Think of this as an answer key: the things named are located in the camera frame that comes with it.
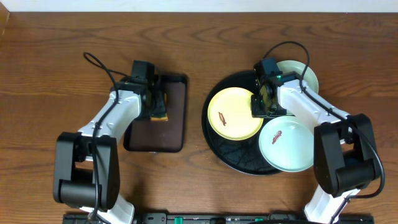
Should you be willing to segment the pale green plate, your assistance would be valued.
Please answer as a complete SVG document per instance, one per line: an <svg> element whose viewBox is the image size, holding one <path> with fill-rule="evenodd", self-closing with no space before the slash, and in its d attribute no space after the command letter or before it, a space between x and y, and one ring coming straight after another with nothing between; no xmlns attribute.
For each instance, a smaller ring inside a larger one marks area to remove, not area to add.
<svg viewBox="0 0 398 224"><path fill-rule="evenodd" d="M280 71L283 73L288 73L288 72L297 72L299 75L302 74L305 64L296 60L284 60L277 62L277 66ZM308 86L310 87L311 90L313 90L315 93L318 93L319 91L319 84L318 84L318 79L313 70L308 67L306 69L305 75L304 75L304 80L307 82Z"/></svg>

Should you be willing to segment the yellow plate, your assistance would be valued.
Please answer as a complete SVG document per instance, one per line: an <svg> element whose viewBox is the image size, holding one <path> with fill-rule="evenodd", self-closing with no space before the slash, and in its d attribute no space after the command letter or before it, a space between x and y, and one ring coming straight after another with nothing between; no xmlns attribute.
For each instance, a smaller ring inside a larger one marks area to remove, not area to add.
<svg viewBox="0 0 398 224"><path fill-rule="evenodd" d="M207 118L212 129L221 137L241 141L254 136L262 127L262 118L252 117L253 93L240 87L225 88L210 100Z"/></svg>

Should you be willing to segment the mint plate with red stain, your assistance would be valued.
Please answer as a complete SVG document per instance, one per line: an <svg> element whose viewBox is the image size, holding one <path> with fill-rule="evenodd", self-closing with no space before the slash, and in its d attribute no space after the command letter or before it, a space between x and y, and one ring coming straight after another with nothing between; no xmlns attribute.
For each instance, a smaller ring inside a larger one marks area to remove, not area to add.
<svg viewBox="0 0 398 224"><path fill-rule="evenodd" d="M295 116L270 120L259 135L263 158L284 172L301 172L313 165L313 133Z"/></svg>

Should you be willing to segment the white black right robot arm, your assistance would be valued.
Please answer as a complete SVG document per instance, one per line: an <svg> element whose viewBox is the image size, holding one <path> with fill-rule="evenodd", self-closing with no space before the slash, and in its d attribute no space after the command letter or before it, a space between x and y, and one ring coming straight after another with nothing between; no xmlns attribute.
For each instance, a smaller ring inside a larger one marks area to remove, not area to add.
<svg viewBox="0 0 398 224"><path fill-rule="evenodd" d="M286 172L313 167L318 187L304 208L308 221L336 223L351 200L382 192L386 176L366 115L335 108L295 72L261 75L259 85L252 114L272 117L259 136L262 156Z"/></svg>

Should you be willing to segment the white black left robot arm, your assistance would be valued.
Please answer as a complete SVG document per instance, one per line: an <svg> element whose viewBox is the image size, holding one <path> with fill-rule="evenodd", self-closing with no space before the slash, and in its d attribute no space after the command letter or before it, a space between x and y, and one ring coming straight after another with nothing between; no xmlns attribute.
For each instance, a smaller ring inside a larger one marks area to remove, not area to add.
<svg viewBox="0 0 398 224"><path fill-rule="evenodd" d="M100 112L76 133L63 132L55 148L53 198L89 213L89 220L132 223L134 206L119 193L118 142L130 123L152 108L153 75L115 84Z"/></svg>

